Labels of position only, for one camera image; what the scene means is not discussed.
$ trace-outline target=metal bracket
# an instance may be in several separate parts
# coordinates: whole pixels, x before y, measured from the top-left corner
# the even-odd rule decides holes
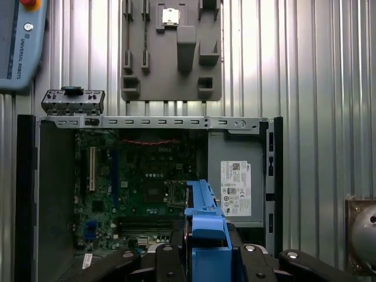
[[[104,100],[104,91],[68,86],[47,91],[42,109],[48,116],[98,116],[103,113]]]

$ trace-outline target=red cable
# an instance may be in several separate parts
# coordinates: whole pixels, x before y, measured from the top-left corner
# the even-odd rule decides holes
[[[166,141],[161,141],[161,142],[152,142],[152,143],[148,143],[148,142],[138,142],[138,141],[127,140],[127,139],[122,139],[122,140],[123,140],[124,142],[130,143],[130,144],[146,145],[146,146],[157,146],[157,145],[162,145],[162,144],[169,144],[169,143],[179,142],[179,141],[176,140],[176,139],[166,140]]]

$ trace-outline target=blue plastic bracket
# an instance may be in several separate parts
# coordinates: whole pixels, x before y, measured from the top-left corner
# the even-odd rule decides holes
[[[192,187],[193,208],[186,208],[184,214],[192,217],[192,239],[223,240],[227,245],[192,248],[192,282],[231,282],[232,245],[224,214],[208,182],[188,181],[187,185]]]

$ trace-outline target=wall-mounted tool holder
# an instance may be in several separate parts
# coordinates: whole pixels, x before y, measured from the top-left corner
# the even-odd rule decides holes
[[[221,98],[220,0],[123,0],[124,100]]]

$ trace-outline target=power supply label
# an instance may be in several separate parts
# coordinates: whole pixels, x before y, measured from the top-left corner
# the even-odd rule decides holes
[[[226,216],[250,216],[251,165],[246,161],[221,162],[221,206]]]

